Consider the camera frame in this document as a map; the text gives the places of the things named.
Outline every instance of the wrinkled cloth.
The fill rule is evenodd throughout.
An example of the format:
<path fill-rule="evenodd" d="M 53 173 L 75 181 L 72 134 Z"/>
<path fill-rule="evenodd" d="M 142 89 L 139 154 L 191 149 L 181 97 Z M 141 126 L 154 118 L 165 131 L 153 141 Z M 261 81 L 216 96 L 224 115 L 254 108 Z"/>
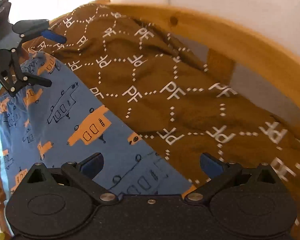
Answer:
<path fill-rule="evenodd" d="M 244 167 L 271 163 L 297 202 L 300 131 L 220 84 L 188 48 L 157 25 L 89 4 L 53 23 L 68 39 L 35 39 L 26 49 L 64 62 L 109 111 L 192 182 L 203 185 L 203 152 Z"/>

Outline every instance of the silver bolt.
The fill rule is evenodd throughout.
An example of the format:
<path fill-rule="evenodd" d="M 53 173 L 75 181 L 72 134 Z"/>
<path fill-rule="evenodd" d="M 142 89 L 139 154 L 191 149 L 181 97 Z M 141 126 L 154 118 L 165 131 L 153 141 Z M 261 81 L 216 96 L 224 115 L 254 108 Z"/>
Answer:
<path fill-rule="evenodd" d="M 148 204 L 155 204 L 156 200 L 155 199 L 148 199 Z"/>
<path fill-rule="evenodd" d="M 107 201 L 107 202 L 113 201 L 113 200 L 115 200 L 115 195 L 112 193 L 103 193 L 103 194 L 101 194 L 100 199 L 102 201 Z"/>
<path fill-rule="evenodd" d="M 202 200 L 203 199 L 203 196 L 202 194 L 200 193 L 190 193 L 188 196 L 188 199 L 191 200 L 191 201 L 199 201 L 199 200 Z"/>

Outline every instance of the wooden headboard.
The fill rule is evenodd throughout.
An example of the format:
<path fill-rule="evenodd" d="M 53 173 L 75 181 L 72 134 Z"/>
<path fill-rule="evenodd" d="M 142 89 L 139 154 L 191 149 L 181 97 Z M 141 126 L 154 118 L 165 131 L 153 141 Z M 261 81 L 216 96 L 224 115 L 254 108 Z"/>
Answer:
<path fill-rule="evenodd" d="M 250 68 L 300 108 L 300 57 L 261 34 L 226 19 L 185 8 L 142 4 L 108 6 L 204 44 Z M 224 69 L 224 73 L 232 73 L 232 70 Z"/>

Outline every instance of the blue cloth with airplane print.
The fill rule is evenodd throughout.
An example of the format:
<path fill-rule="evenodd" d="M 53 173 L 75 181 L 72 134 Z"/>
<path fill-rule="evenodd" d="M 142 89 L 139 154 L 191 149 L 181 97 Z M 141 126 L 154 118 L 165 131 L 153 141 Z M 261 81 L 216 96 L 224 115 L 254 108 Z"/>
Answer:
<path fill-rule="evenodd" d="M 0 131 L 10 193 L 30 167 L 48 168 L 103 155 L 93 179 L 116 195 L 182 194 L 191 187 L 179 172 L 104 106 L 53 56 L 30 51 L 23 71 L 48 78 L 50 88 L 26 86 L 0 96 Z"/>

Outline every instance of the garment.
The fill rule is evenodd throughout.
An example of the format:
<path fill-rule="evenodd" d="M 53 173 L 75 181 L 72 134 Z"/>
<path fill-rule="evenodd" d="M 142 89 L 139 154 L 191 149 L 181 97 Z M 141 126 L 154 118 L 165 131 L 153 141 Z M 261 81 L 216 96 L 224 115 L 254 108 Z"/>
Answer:
<path fill-rule="evenodd" d="M 25 72 L 52 86 L 26 86 L 0 96 L 0 134 L 11 193 L 31 166 L 80 162 L 96 152 L 104 166 L 94 181 L 122 194 L 181 194 L 191 184 L 111 113 L 64 64 L 31 51 Z"/>
<path fill-rule="evenodd" d="M 25 48 L 66 63 L 193 187 L 209 179 L 199 164 L 203 152 L 244 167 L 270 163 L 297 201 L 300 224 L 300 130 L 219 83 L 172 34 L 111 5 L 81 6 L 51 27 L 66 44 L 37 38 Z M 293 236 L 300 239 L 300 225 Z"/>

